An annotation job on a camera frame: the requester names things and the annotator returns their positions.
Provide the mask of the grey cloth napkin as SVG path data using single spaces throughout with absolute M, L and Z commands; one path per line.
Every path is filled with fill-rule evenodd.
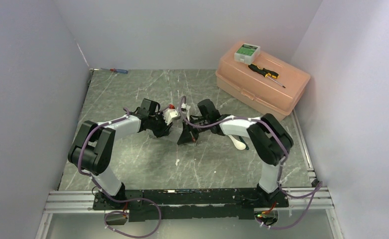
M 169 134 L 163 136 L 162 139 L 176 143 L 177 145 L 190 144 L 193 142 L 189 128 L 185 124 L 183 124 L 182 127 L 172 126 L 169 130 Z

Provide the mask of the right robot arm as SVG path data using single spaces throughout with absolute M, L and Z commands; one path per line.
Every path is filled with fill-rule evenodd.
M 258 182 L 258 202 L 271 206 L 282 192 L 281 174 L 284 162 L 293 147 L 293 139 L 272 114 L 262 117 L 241 117 L 230 114 L 220 114 L 210 99 L 202 100 L 198 105 L 200 115 L 189 114 L 186 98 L 182 97 L 178 112 L 182 116 L 188 132 L 196 136 L 203 130 L 221 136 L 247 137 L 262 160 L 262 172 Z

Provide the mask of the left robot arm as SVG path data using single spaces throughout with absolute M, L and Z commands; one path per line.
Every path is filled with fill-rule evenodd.
M 127 200 L 126 187 L 110 167 L 114 142 L 127 136 L 150 130 L 157 138 L 168 136 L 173 118 L 173 105 L 161 109 L 160 103 L 143 99 L 134 111 L 105 122 L 87 120 L 82 123 L 69 149 L 68 161 L 80 174 L 88 176 L 107 197 L 113 209 L 120 209 Z

